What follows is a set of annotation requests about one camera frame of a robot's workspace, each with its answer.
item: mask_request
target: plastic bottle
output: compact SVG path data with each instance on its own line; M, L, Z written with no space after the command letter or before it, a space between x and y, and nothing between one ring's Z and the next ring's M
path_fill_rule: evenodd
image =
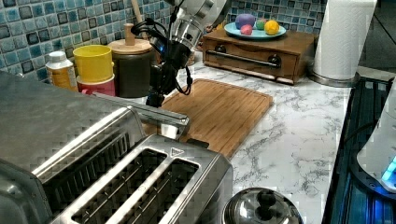
M50 53L46 67L51 84L70 91L78 91L73 63L67 60L63 51Z

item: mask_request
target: drawer handle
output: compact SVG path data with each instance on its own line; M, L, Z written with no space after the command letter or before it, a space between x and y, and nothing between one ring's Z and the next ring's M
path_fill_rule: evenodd
M215 50L208 49L206 51L206 53L213 54L216 56L221 56L224 58L236 59L236 60L240 60L240 61L244 61L244 62L248 62L248 63L256 63L256 64L259 64L262 66L268 66L268 67L272 67L272 68L280 68L280 66L282 64L282 60L276 54L269 56L268 62L261 62L261 61L254 60L254 59L249 59L249 58L245 58L245 57L228 54L228 53L226 53L226 48L222 45L216 46Z

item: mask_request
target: orange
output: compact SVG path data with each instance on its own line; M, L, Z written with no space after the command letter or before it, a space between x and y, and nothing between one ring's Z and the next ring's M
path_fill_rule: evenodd
M265 33L267 33L268 35L276 35L279 31L279 24L277 23L277 21L270 20L265 23L264 30Z

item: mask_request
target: stainless steel pot lid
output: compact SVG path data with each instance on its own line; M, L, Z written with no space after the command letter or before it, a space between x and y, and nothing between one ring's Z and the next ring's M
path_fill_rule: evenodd
M244 189L224 207L223 224L303 224L297 208L283 195L262 188Z

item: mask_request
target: yellow container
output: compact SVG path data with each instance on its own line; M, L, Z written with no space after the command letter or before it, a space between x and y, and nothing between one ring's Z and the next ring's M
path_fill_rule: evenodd
M89 45L73 51L78 75L83 82L101 82L113 76L111 48Z

